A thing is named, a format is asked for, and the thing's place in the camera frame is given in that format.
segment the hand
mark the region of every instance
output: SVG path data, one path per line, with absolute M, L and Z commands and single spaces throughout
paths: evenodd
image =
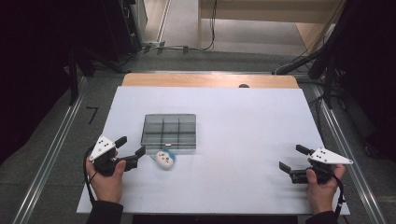
M 334 174 L 341 179 L 346 171 L 344 165 L 335 165 Z M 331 178 L 326 184 L 320 185 L 317 181 L 317 175 L 312 169 L 306 170 L 308 179 L 308 201 L 313 215 L 318 213 L 332 211 L 332 198 L 337 191 L 337 181 Z
M 122 175 L 125 170 L 126 161 L 119 161 L 112 176 L 103 176 L 96 173 L 93 163 L 87 158 L 87 173 L 92 178 L 91 185 L 96 193 L 97 200 L 120 203 L 122 196 Z

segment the black sleeve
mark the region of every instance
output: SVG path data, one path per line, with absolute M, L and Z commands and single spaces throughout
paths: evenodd
M 312 216 L 307 219 L 306 224 L 337 224 L 337 219 L 333 211 L 323 212 Z
M 123 206 L 119 203 L 95 201 L 87 224 L 120 224 Z

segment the wooden edge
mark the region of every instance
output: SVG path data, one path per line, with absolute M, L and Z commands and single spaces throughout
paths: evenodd
M 166 74 L 166 73 L 129 73 L 125 75 L 122 86 L 157 87 L 228 87 L 238 88 L 246 84 L 250 88 L 299 89 L 297 80 L 292 76 L 229 75 L 229 74 Z

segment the white tabletop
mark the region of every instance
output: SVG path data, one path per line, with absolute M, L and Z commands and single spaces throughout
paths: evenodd
M 119 87 L 103 134 L 114 141 L 126 135 L 119 157 L 133 155 L 145 115 L 164 113 L 196 115 L 197 147 L 180 150 L 168 171 L 143 156 L 124 174 L 125 213 L 311 214 L 305 185 L 278 168 L 282 161 L 305 169 L 295 145 L 322 146 L 302 90 Z M 84 189 L 78 212 L 91 209 Z M 349 214 L 346 204 L 341 214 Z

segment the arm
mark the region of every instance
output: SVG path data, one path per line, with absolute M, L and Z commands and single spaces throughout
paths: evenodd
M 335 166 L 334 174 L 341 179 L 346 171 L 344 165 Z M 305 223 L 337 223 L 334 212 L 332 211 L 332 198 L 337 190 L 337 181 L 332 178 L 326 184 L 318 184 L 317 176 L 311 169 L 306 170 L 308 179 L 308 201 L 312 209 L 313 216 Z
M 123 210 L 120 198 L 125 165 L 125 161 L 120 161 L 112 176 L 103 176 L 96 173 L 92 162 L 87 158 L 87 173 L 97 197 L 97 201 L 92 205 L 87 223 L 120 223 Z

